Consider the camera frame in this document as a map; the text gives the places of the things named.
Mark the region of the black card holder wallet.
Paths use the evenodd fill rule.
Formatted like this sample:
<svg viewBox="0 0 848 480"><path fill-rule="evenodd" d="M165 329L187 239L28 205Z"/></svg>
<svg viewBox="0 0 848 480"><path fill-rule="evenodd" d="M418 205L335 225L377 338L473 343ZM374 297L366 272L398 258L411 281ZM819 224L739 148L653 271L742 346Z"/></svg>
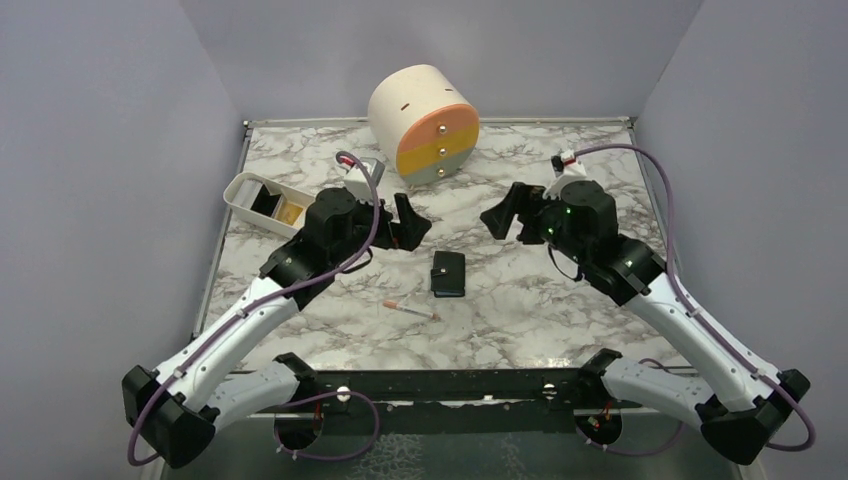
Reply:
<svg viewBox="0 0 848 480"><path fill-rule="evenodd" d="M436 251L430 270L430 291L436 298L461 298L466 290L466 257L453 251Z"/></svg>

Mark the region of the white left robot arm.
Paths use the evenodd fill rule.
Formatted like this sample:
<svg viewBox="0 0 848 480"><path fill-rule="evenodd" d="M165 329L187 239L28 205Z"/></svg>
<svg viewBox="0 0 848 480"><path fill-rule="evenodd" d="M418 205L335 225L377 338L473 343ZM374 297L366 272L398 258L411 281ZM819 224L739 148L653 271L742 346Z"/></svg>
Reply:
<svg viewBox="0 0 848 480"><path fill-rule="evenodd" d="M127 458L142 466L136 444L177 469L196 459L217 433L276 404L290 410L313 401L316 374L294 354L244 377L228 376L258 343L298 315L373 248L415 250L431 229L402 193L396 211L360 201L345 188L321 191L305 211L303 227L274 250L248 285L209 330L153 369L140 365L121 382L132 427Z"/></svg>

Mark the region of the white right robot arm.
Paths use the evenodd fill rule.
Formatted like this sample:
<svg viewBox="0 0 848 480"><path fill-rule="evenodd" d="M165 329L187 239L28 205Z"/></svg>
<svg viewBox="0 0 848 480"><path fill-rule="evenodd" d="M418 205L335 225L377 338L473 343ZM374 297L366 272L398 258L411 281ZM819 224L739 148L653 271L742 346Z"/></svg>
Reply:
<svg viewBox="0 0 848 480"><path fill-rule="evenodd" d="M809 391L803 373L779 370L748 349L694 300L660 255L621 233L615 200L597 182L569 183L556 197L516 182L480 219L498 240L519 221L519 242L574 261L578 279L654 328L699 374L683 378L604 349L577 380L585 404L638 403L697 429L725 459L749 465Z"/></svg>

